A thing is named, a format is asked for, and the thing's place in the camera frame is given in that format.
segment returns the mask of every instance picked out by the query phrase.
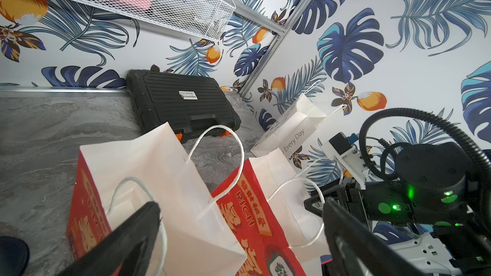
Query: black plastic case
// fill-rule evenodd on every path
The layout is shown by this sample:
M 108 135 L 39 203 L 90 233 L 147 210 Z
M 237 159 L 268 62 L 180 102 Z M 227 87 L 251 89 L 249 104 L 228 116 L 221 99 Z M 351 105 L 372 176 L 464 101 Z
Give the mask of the black plastic case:
M 225 125 L 234 131 L 241 125 L 213 78 L 132 70 L 126 86 L 143 133 L 168 121 L 175 134 L 182 133 L 181 143 L 185 143 L 213 125 Z M 197 99 L 184 99 L 179 91 L 192 91 Z M 218 137 L 224 132 L 213 129 L 207 135 Z

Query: gray marble surface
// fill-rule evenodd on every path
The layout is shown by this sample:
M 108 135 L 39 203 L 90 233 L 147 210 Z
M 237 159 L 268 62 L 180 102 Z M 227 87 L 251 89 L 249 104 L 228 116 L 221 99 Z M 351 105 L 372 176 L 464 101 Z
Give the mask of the gray marble surface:
M 248 158 L 264 131 L 237 93 L 226 96 Z M 54 275 L 72 262 L 65 231 L 79 146 L 139 135 L 128 97 L 0 98 L 0 236 L 29 245 L 26 276 Z M 184 144 L 188 152 L 194 142 Z M 239 147 L 233 137 L 205 137 L 192 160 L 212 191 L 238 167 Z

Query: blue monstera leaf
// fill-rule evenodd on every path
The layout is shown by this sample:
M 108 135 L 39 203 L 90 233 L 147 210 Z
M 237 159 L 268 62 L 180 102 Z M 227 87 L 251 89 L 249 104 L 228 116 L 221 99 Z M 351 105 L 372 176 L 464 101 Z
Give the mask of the blue monstera leaf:
M 240 77 L 251 74 L 268 48 L 269 46 L 261 48 L 261 44 L 255 44 L 244 49 L 241 56 L 237 60 L 237 63 L 235 64 L 235 75 Z
M 276 120 L 273 118 L 273 115 L 268 113 L 266 109 L 262 109 L 259 114 L 259 124 L 264 131 L 267 131 L 274 123 L 276 123 Z
M 462 81 L 463 118 L 470 131 L 483 123 L 486 127 L 477 133 L 477 137 L 491 143 L 491 62 L 488 62 Z
M 348 83 L 373 71 L 375 64 L 384 56 L 384 52 L 380 49 L 361 42 L 361 40 L 370 40 L 378 45 L 384 45 L 382 34 L 368 31 L 380 28 L 377 20 L 369 18 L 359 24 L 363 18 L 370 15 L 374 15 L 372 9 L 364 9 L 348 22 L 346 34 L 343 25 L 334 23 L 319 38 L 317 49 L 329 77 Z
M 416 224 L 416 228 L 420 234 L 428 232 L 426 228 L 421 226 L 420 224 Z M 386 245 L 401 243 L 410 241 L 413 238 L 401 232 L 397 228 L 395 228 L 389 222 L 378 222 L 375 228 L 373 229 L 373 234 L 380 238 L 380 240 Z
M 337 10 L 337 3 L 334 0 L 312 0 L 307 9 L 304 10 L 300 18 L 293 25 L 292 30 L 298 34 L 311 34 L 314 28 L 318 29 L 331 17 Z
M 65 81 L 60 81 L 55 75 L 57 67 L 45 67 L 41 70 L 43 76 L 54 87 L 72 87 L 72 88 L 123 88 L 126 86 L 126 81 L 120 78 L 119 74 L 114 70 L 104 71 L 98 75 L 90 83 L 89 79 L 94 76 L 98 71 L 102 70 L 102 67 L 88 66 L 80 71 L 80 75 L 75 80 L 75 75 L 80 69 L 79 66 L 65 66 L 60 70 L 61 76 Z

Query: red paper bag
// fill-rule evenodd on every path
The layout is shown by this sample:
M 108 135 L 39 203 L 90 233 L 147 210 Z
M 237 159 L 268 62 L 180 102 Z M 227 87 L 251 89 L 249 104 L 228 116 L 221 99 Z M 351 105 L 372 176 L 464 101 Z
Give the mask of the red paper bag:
M 213 197 L 230 185 L 237 171 L 212 192 Z M 247 254 L 247 260 L 236 275 L 305 275 L 266 201 L 249 160 L 244 162 L 237 185 L 219 199 L 217 205 Z

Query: white paper bag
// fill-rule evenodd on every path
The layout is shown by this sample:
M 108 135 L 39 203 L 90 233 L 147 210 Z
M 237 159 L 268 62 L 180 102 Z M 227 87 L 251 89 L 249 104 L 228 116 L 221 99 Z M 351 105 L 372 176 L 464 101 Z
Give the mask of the white paper bag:
M 211 195 L 168 123 L 131 141 L 80 147 L 107 213 L 118 183 L 140 178 L 154 193 L 167 231 L 168 250 L 163 271 L 167 276 L 235 275 L 247 256 L 228 227 L 217 205 L 198 219 Z M 112 230 L 138 210 L 148 196 L 128 182 L 106 215 Z M 147 275 L 160 259 L 157 239 Z
M 250 151 L 261 157 L 279 148 L 289 158 L 325 118 L 326 114 L 302 94 Z
M 266 198 L 269 198 L 283 182 L 297 176 L 280 149 L 263 157 L 249 158 L 249 161 Z M 305 210 L 304 200 L 309 197 L 302 181 L 292 181 L 282 187 L 268 202 L 290 246 L 304 245 L 316 236 L 322 225 L 322 218 Z M 309 266 L 313 260 L 318 259 L 319 268 L 316 274 L 322 275 L 320 256 L 330 254 L 323 232 L 312 245 L 302 248 L 291 247 L 291 250 L 302 266 Z

